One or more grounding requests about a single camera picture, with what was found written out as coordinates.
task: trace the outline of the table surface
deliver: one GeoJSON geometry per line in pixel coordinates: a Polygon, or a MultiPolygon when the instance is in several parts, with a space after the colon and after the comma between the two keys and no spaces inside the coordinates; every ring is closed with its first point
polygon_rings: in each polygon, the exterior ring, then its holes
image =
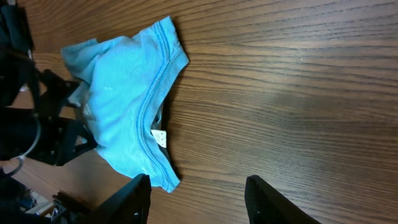
{"type": "MultiPolygon", "coordinates": [[[[182,183],[152,190],[148,223],[248,223],[252,174],[322,223],[398,223],[397,1],[19,3],[37,66],[65,78],[61,47],[172,16],[190,58],[168,109],[182,183]]],[[[29,93],[14,106],[32,106],[29,93]]],[[[15,178],[93,208],[129,182],[94,151],[63,167],[27,160],[15,178]]]]}

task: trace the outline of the light blue t-shirt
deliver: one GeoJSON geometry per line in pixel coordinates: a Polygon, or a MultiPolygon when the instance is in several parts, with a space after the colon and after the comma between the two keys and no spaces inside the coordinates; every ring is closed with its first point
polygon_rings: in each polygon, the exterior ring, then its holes
{"type": "Polygon", "coordinates": [[[133,38],[95,39],[65,47],[70,73],[90,86],[88,127],[97,152],[130,178],[150,176],[152,186],[168,192],[179,184],[151,126],[181,69],[188,63],[170,17],[133,38]]]}

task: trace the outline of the black metal bracket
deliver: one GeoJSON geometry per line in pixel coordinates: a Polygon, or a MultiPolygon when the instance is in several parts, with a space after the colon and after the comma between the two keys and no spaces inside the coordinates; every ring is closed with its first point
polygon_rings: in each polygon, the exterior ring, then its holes
{"type": "Polygon", "coordinates": [[[39,120],[41,134],[36,147],[27,157],[62,166],[95,148],[97,143],[93,135],[81,121],[59,117],[79,83],[65,81],[50,70],[40,73],[35,69],[34,76],[47,87],[41,96],[37,94],[38,88],[32,90],[34,109],[0,108],[0,160],[20,156],[30,148],[37,132],[34,114],[39,120]],[[86,142],[76,144],[78,136],[86,142]]]}
{"type": "Polygon", "coordinates": [[[250,224],[320,224],[257,175],[246,179],[250,224]]]}
{"type": "Polygon", "coordinates": [[[52,223],[144,224],[149,214],[150,192],[149,176],[140,174],[92,212],[66,194],[58,193],[53,196],[52,223]]]}

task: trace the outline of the white label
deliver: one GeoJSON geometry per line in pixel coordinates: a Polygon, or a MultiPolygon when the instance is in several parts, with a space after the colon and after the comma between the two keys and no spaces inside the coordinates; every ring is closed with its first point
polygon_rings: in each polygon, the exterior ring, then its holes
{"type": "Polygon", "coordinates": [[[162,130],[151,130],[150,131],[152,135],[155,137],[156,142],[162,146],[163,148],[166,148],[166,131],[162,130]]]}

